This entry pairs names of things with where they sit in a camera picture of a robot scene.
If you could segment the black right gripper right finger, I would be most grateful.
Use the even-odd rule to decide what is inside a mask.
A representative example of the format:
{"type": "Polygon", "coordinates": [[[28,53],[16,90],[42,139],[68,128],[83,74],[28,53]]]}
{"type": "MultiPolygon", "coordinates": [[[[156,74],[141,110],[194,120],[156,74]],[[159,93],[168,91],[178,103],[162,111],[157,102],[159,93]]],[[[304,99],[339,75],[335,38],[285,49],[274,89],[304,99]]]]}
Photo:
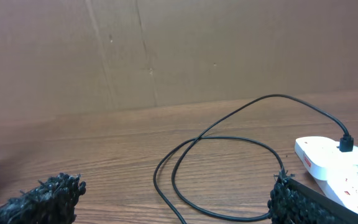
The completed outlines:
{"type": "Polygon", "coordinates": [[[293,179],[282,169],[267,203],[272,224],[358,224],[358,214],[293,179]]]}

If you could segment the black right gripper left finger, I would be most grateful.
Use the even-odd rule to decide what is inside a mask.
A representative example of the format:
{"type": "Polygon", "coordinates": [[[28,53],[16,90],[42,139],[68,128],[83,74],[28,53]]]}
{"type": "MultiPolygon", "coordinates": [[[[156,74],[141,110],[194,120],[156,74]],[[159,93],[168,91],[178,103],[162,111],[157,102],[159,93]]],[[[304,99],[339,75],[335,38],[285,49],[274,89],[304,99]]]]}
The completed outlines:
{"type": "Polygon", "coordinates": [[[10,198],[0,207],[0,224],[72,224],[75,206],[86,193],[86,182],[80,177],[60,173],[10,198]]]}

